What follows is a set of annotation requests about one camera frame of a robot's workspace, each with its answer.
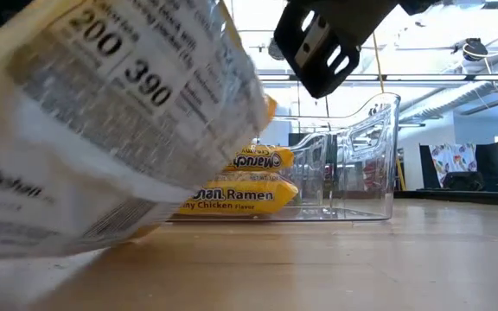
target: maruchan ramen package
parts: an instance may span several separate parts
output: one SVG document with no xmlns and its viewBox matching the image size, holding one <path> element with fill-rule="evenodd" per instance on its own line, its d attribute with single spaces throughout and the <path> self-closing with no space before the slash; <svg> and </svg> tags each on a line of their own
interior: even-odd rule
<svg viewBox="0 0 498 311">
<path fill-rule="evenodd" d="M 286 147 L 249 145 L 235 155 L 226 171 L 277 172 L 293 165 L 293 152 Z"/>
<path fill-rule="evenodd" d="M 297 187 L 270 172 L 224 172 L 180 208 L 180 214 L 276 213 L 296 194 Z"/>
<path fill-rule="evenodd" d="M 166 220 L 268 110 L 222 2 L 35 0 L 0 28 L 0 257 Z"/>
</svg>

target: clear plastic bin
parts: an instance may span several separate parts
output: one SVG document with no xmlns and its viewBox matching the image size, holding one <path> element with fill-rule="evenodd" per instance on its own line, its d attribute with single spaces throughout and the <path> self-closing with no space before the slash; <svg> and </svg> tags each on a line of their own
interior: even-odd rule
<svg viewBox="0 0 498 311">
<path fill-rule="evenodd" d="M 382 93 L 367 103 L 382 108 L 347 129 L 306 136 L 280 174 L 299 193 L 280 212 L 246 216 L 191 215 L 173 220 L 326 221 L 390 219 L 400 97 Z"/>
</svg>

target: printed number 390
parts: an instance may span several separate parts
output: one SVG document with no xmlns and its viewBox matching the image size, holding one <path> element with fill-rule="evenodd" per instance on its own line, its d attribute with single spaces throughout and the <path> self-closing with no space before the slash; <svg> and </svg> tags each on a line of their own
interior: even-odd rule
<svg viewBox="0 0 498 311">
<path fill-rule="evenodd" d="M 161 77 L 150 73 L 150 65 L 146 60 L 136 60 L 134 68 L 126 69 L 126 79 L 137 85 L 139 92 L 145 97 L 150 97 L 151 103 L 159 107 L 170 98 L 172 91 L 168 86 L 161 85 Z"/>
<path fill-rule="evenodd" d="M 120 35 L 108 31 L 105 20 L 96 20 L 93 10 L 84 10 L 81 16 L 71 19 L 69 24 L 77 32 L 82 32 L 86 42 L 95 43 L 98 52 L 105 57 L 113 56 L 122 47 Z"/>
</svg>

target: nutrition facts label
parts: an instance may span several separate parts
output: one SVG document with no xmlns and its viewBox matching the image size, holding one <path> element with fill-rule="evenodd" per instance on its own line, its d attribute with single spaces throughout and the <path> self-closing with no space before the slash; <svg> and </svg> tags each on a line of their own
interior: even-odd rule
<svg viewBox="0 0 498 311">
<path fill-rule="evenodd" d="M 209 8 L 86 0 L 20 48 L 8 72 L 43 111 L 124 165 L 202 184 L 240 137 L 256 135 L 253 111 L 264 109 L 251 107 L 262 102 L 252 65 Z"/>
</svg>

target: desk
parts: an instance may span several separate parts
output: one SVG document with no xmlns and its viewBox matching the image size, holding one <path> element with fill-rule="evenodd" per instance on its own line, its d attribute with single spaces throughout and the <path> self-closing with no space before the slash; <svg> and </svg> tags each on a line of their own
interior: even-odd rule
<svg viewBox="0 0 498 311">
<path fill-rule="evenodd" d="M 0 310 L 498 310 L 498 206 L 396 200 L 379 223 L 167 224 L 0 261 Z"/>
</svg>

